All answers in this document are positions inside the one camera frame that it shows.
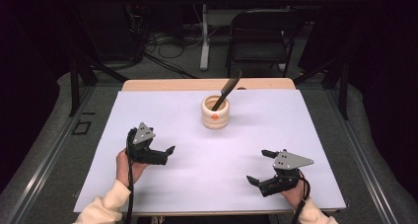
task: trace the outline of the person's left hand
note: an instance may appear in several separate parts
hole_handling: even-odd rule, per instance
[[[123,183],[126,187],[129,187],[129,162],[125,150],[126,149],[120,151],[116,157],[116,179]],[[132,164],[132,180],[134,184],[139,180],[145,168],[147,168],[148,166],[149,164],[143,163]]]

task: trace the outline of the person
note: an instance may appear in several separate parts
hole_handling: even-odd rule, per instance
[[[148,164],[133,163],[132,177],[135,184],[141,177]],[[129,179],[129,162],[125,154],[125,149],[120,151],[116,156],[116,179],[111,189],[104,197],[96,196],[93,202],[87,205],[79,214],[75,223],[115,223],[122,218],[119,208],[127,201],[130,190]],[[296,210],[301,199],[304,196],[305,183],[299,181],[296,187],[282,191],[281,194],[286,198],[289,204]],[[312,198],[308,198],[305,207],[299,216],[301,224],[335,224],[337,223],[333,217],[325,216],[319,208],[316,207]]]

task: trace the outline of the chair seat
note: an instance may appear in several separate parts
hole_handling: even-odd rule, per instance
[[[280,42],[236,42],[233,43],[231,56],[235,61],[284,63],[287,51]]]

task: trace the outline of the chair backrest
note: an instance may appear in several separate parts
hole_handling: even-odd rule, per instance
[[[237,14],[231,29],[261,31],[297,30],[304,24],[304,18],[295,10],[249,10]]]

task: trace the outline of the human hand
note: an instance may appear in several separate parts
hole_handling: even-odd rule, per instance
[[[280,192],[286,200],[289,202],[289,204],[293,207],[293,209],[298,209],[299,203],[302,201],[302,199],[305,196],[305,182],[302,180],[298,181],[298,184],[289,190]]]
[[[125,150],[126,149],[123,149],[116,156],[116,179],[123,183],[126,187],[129,187],[129,162]],[[134,184],[139,180],[145,168],[147,168],[148,166],[149,164],[143,163],[132,164],[132,180]]]

